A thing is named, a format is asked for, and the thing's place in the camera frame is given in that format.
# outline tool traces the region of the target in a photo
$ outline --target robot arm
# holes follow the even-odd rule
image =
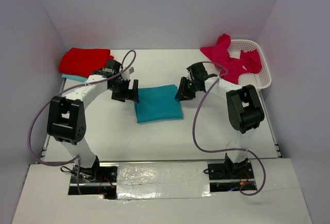
[[[187,70],[188,76],[181,78],[175,96],[180,101],[194,99],[197,91],[206,92],[217,79],[216,74],[207,74],[202,62],[191,65]],[[220,79],[210,93],[227,101],[229,121],[237,131],[236,139],[231,141],[226,148],[248,149],[256,128],[265,118],[255,87],[252,85],[242,87]],[[247,157],[246,151],[230,151],[226,153],[225,163],[229,170],[239,170],[247,165]]]
[[[85,86],[79,87],[65,96],[55,96],[49,106],[47,133],[61,142],[69,153],[75,157],[80,155],[81,171],[84,174],[96,177],[100,169],[97,156],[90,150],[84,136],[86,133],[85,109],[101,93],[112,90],[112,99],[125,102],[133,100],[139,103],[138,80],[133,82],[129,89],[129,75],[134,69],[126,70],[120,76],[106,81],[117,73],[121,64],[109,60],[105,68],[94,71]]]

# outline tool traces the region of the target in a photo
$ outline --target white table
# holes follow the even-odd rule
[[[267,181],[256,196],[238,191],[194,199],[104,200],[101,195],[68,196],[70,175],[58,167],[31,165],[13,224],[244,223],[311,224],[290,159],[262,160]],[[256,184],[262,181],[252,161]]]
[[[112,50],[121,61],[127,50]],[[199,50],[137,50],[131,79],[139,80],[139,88],[179,85],[186,68],[207,58]],[[205,64],[209,73],[217,73],[211,64]],[[80,84],[66,80],[65,88]],[[181,159],[223,159],[224,153],[208,154],[199,151],[192,141],[192,121],[204,93],[198,92],[191,101],[182,101],[184,120],[137,124],[132,101],[126,103],[111,99],[111,91],[104,92],[86,110],[86,141],[100,161],[161,161]],[[196,137],[201,147],[209,150],[225,148],[235,139],[236,131],[228,120],[226,101],[210,94],[200,111]],[[67,150],[54,138],[49,138],[45,161],[71,159]],[[260,124],[251,146],[261,158],[277,158],[268,120]]]

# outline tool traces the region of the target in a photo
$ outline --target perforated plastic basket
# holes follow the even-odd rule
[[[253,85],[257,90],[265,89],[272,83],[272,77],[267,66],[265,57],[260,46],[254,41],[234,39],[229,46],[229,54],[233,58],[239,59],[241,50],[244,52],[257,50],[262,63],[262,70],[258,74],[244,73],[239,76],[238,84],[241,86]]]

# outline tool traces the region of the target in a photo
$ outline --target folded teal cloth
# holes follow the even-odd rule
[[[87,78],[72,74],[62,74],[62,78],[72,79],[73,81],[85,82]]]
[[[176,92],[175,85],[139,88],[140,103],[134,104],[138,123],[182,119],[180,101],[174,99]]]

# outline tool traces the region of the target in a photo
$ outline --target folded red cloth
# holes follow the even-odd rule
[[[213,47],[202,47],[201,52],[211,61],[224,66],[228,74],[222,78],[226,81],[238,84],[238,78],[243,73],[259,73],[262,69],[260,56],[257,50],[244,52],[241,50],[240,59],[231,58],[228,48],[231,39],[227,34],[223,34],[217,40],[217,45]]]
[[[97,69],[103,68],[107,60],[112,60],[107,49],[78,49],[73,47],[62,58],[59,66],[61,73],[88,78]]]

